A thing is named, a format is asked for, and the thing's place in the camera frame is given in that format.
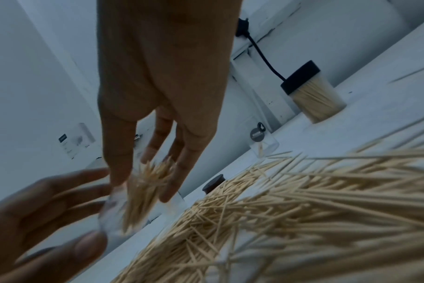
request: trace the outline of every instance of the hand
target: hand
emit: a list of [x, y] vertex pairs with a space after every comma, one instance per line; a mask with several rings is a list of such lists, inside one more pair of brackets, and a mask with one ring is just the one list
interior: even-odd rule
[[99, 110], [113, 185], [129, 176], [137, 121], [156, 110], [150, 160], [177, 122], [167, 202], [213, 138], [241, 0], [98, 0]]
[[32, 247], [66, 225], [96, 214], [111, 186], [71, 190], [101, 179], [108, 169], [85, 170], [42, 179], [0, 202], [0, 283], [66, 282], [106, 249], [107, 238], [91, 232], [20, 261]]

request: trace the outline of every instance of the filled toothpick jar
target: filled toothpick jar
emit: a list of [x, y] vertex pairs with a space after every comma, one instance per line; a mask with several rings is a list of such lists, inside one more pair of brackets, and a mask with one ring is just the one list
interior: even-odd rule
[[313, 61], [308, 61], [281, 85], [313, 124], [324, 121], [347, 105]]

